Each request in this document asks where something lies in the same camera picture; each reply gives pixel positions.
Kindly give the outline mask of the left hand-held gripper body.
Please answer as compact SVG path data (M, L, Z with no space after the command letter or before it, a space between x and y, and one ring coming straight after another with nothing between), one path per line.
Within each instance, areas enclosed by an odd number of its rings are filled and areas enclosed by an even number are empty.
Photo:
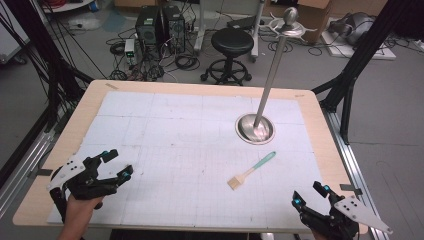
M67 190L77 200L90 200L117 192L119 186L113 183L115 177L98 179L100 165L95 166L92 163L93 158L87 157L81 160L71 157L53 173L51 181L47 185L47 191L59 211L62 222L65 222L66 217Z

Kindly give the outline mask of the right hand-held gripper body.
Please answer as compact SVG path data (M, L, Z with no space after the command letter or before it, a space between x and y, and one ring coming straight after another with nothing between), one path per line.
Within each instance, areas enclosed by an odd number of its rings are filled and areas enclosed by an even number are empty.
M353 240L359 233L359 225L392 234L393 230L378 220L355 196L331 203L328 215L323 215L306 205L306 212L299 213L301 222L328 240Z

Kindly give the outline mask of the teal handled pastry brush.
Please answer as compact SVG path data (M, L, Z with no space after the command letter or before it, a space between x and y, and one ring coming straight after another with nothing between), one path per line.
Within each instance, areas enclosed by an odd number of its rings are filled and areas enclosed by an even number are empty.
M258 168L260 168L262 165L264 165L267 162L269 162L275 156L276 156L276 152L275 151L270 152L265 157L263 157L260 161L258 161L253 167L251 167L250 169L248 169L246 172L244 172L242 174L239 174L239 175L235 175L234 177L232 177L231 179L229 179L227 181L228 186L232 190L236 190L238 187L240 187L245 182L246 178L251 173L253 173L255 170L257 170Z

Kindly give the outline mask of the person's left hand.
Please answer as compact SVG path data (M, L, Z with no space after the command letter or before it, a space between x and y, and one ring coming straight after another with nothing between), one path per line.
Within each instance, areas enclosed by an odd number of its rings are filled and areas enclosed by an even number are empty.
M73 195L68 198L64 226L57 240L80 240L88 229L95 207L103 198L77 200Z

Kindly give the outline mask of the white grid mat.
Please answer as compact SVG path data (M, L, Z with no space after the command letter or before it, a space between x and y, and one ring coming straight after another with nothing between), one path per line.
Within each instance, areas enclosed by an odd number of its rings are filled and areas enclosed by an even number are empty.
M133 166L129 181L107 197L96 224L227 231L300 230L294 191L319 212L328 203L312 184L321 178L301 110L307 92L271 92L264 114L275 125L267 144L236 133L236 120L256 110L249 96L112 91L72 157L84 160L116 149L98 169L102 179ZM232 190L227 181L270 152L276 156Z

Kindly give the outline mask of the small grey power supply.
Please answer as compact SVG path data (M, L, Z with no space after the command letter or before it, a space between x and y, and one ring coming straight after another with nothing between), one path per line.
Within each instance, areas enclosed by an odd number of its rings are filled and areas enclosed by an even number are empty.
M135 54L135 41L133 39L127 39L125 41L124 53L126 56L127 63L130 66L136 64L136 54Z

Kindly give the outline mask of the silver metal hook stand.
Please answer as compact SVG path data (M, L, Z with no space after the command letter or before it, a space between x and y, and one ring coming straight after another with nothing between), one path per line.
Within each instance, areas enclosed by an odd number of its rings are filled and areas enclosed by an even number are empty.
M275 125L264 115L264 110L269 99L271 88L275 80L287 40L303 40L303 35L306 32L313 32L313 29L306 28L298 22L299 13L295 7L288 7L284 11L282 17L275 17L273 14L270 14L270 16L272 17L272 20L267 25L263 25L263 28L268 28L275 33L278 38L278 43L268 72L259 107L256 113L244 114L240 116L235 123L237 135L243 141L253 145L264 145L269 143L276 133Z

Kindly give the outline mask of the black computer tower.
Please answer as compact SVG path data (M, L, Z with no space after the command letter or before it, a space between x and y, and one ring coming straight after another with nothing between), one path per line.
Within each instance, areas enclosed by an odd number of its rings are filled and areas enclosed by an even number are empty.
M158 51L164 42L161 8L156 5L142 6L135 29L142 47Z
M185 19L177 6L165 6L162 9L165 44L171 53L185 51Z

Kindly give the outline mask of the white flat board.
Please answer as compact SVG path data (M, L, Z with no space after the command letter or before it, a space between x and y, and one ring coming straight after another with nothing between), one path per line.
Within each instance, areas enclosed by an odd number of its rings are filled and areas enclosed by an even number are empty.
M321 40L327 48L329 54L333 57L339 58L351 58L357 52L359 53L370 53L373 49L366 47L361 49L358 47L354 49L345 39L340 37L337 33L328 33L324 31L321 34ZM372 56L373 60L389 60L393 61L396 59L396 55L385 45L381 44L378 48L375 48Z

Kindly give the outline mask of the grey bag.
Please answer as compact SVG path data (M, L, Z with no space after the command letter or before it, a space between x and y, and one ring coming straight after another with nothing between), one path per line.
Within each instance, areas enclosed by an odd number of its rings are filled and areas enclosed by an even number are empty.
M347 13L338 20L331 21L329 33L337 33L352 46L358 45L370 30L375 19L363 12Z

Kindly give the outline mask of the black round stool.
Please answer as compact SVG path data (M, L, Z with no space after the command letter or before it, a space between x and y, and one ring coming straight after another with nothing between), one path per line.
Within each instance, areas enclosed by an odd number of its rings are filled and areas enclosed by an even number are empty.
M252 79L246 66L237 60L237 57L249 53L254 47L254 40L248 33L236 28L220 29L212 35L211 43L225 59L212 62L200 76L201 81L212 77L217 84L242 86L244 81Z

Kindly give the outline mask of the brown cardboard box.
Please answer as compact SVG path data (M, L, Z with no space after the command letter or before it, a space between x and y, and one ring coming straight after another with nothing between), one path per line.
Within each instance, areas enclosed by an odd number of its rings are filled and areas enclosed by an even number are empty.
M324 31L332 8L332 0L298 0L298 21L308 31L303 39L316 43Z

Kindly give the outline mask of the black laptop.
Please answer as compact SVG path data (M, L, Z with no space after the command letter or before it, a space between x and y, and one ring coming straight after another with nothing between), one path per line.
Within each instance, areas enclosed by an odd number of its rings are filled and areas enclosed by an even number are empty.
M227 26L236 28L236 29L250 30L254 27L255 23L256 23L256 17L250 16L250 17L245 17L245 18L229 21L227 23Z

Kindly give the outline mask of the aluminium rail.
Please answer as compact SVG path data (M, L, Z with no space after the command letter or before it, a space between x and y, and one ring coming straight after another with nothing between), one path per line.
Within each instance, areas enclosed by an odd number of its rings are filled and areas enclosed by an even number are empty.
M344 142L342 135L340 134L341 123L339 117L336 113L328 113L326 111L323 112L323 115L327 121L348 179L350 181L346 188L350 187L357 199L363 203L378 220L380 220L380 215L372 199L362 171L360 170L359 164L355 158L353 149L349 144Z
M37 165L48 155L48 149L53 144L54 139L54 132L41 132L22 151L22 156L18 158L17 166L0 188L0 219L5 216L21 189L36 170Z

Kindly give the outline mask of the black metal frame post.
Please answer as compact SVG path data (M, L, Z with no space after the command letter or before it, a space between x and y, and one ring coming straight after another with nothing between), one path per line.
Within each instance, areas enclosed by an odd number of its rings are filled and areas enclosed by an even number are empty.
M50 130L58 121L61 103L81 100L84 90L77 79L91 83L94 78L73 67L63 58L29 0L3 0L3 2L46 64L46 67L43 67L34 62L33 66L40 79L48 84L48 107L43 115L46 117L47 129Z
M361 49L370 47L373 50L378 48L384 43L392 30L400 24L401 19L412 9L413 3L417 1L387 0L358 47ZM319 102L321 108L326 112L335 113L339 103L343 102L340 134L346 144L349 144L348 133L354 86L358 77L372 59L373 50L370 53L357 52L350 58L339 75L312 89L314 94L329 91L327 96Z

